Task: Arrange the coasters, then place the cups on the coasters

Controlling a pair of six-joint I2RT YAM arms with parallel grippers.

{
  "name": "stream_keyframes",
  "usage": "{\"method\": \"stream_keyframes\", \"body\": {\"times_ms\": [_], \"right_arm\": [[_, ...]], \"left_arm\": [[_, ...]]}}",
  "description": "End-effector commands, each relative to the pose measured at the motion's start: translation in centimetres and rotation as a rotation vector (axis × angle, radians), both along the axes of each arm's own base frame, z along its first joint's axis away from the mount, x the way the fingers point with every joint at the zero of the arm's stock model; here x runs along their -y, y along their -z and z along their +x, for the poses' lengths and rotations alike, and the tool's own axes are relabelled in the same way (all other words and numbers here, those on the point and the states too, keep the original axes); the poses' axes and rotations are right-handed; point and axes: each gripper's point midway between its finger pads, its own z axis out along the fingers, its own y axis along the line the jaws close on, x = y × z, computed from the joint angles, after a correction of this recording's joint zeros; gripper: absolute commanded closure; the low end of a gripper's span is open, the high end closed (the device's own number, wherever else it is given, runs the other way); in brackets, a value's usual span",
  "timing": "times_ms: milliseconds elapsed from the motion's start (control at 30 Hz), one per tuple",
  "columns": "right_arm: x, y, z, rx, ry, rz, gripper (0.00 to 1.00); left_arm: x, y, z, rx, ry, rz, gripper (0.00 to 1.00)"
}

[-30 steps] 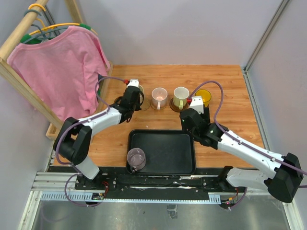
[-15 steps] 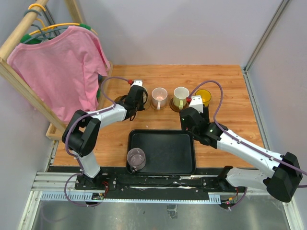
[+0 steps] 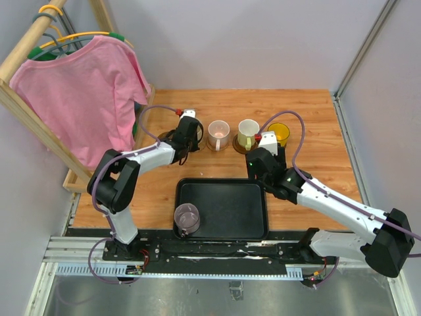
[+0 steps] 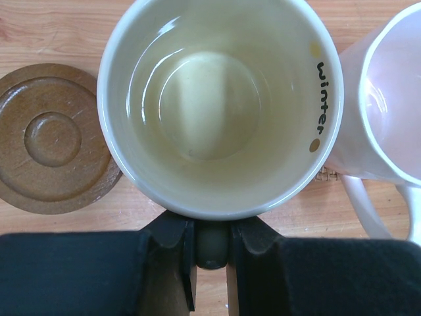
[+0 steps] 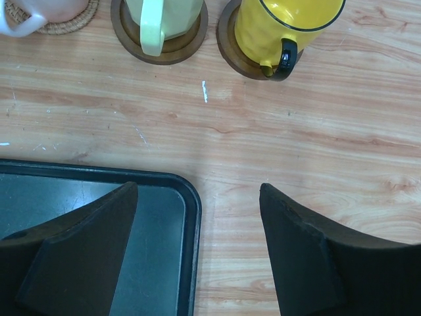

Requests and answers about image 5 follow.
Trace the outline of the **pink mug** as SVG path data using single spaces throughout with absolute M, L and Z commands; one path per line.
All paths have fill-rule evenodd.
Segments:
M 11 1 L 19 9 L 29 14 L 24 22 L 9 26 L 6 19 L 6 1 L 1 0 L 1 34 L 21 38 L 39 30 L 49 22 L 67 22 L 84 11 L 88 0 L 27 0 Z

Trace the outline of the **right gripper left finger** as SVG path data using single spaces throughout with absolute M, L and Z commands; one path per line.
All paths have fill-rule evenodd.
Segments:
M 137 200 L 127 182 L 1 239 L 1 314 L 109 315 Z

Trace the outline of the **black plastic tray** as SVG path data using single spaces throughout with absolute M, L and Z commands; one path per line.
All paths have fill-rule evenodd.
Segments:
M 192 315 L 201 202 L 174 174 L 1 161 L 1 239 L 137 184 L 137 209 L 109 315 Z

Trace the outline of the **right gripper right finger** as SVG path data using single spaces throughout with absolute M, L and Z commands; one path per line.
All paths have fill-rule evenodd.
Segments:
M 282 315 L 419 315 L 420 246 L 375 237 L 260 187 Z

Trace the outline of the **dark wooden coaster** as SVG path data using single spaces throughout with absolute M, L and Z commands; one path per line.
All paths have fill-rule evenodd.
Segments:
M 153 65 L 173 65 L 191 57 L 201 46 L 208 26 L 208 10 L 204 1 L 201 12 L 186 34 L 164 42 L 158 57 L 146 55 L 140 46 L 139 26 L 132 20 L 126 1 L 111 1 L 111 21 L 122 46 L 139 60 Z
M 216 28 L 216 39 L 221 56 L 238 73 L 254 80 L 267 80 L 260 65 L 249 59 L 239 48 L 234 35 L 234 26 L 241 0 L 231 0 L 220 15 Z

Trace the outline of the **pale green mug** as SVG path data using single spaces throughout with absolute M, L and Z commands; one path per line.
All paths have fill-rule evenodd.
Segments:
M 200 0 L 127 0 L 132 20 L 139 26 L 142 51 L 158 57 L 166 40 L 187 33 L 197 20 Z

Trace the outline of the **woven rattan coaster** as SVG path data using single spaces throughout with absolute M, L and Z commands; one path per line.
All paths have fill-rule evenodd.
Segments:
M 87 8 L 72 20 L 58 23 L 49 22 L 35 32 L 47 35 L 63 35 L 77 32 L 91 22 L 98 8 L 98 1 L 89 1 Z M 11 1 L 6 1 L 6 19 L 9 26 L 16 26 L 27 20 L 29 17 L 29 14 L 12 4 Z

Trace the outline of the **yellow transparent cup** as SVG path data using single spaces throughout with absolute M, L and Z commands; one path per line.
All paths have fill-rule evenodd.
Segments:
M 344 7 L 344 0 L 245 0 L 239 6 L 235 40 L 267 79 L 283 81 L 299 53 L 339 18 Z

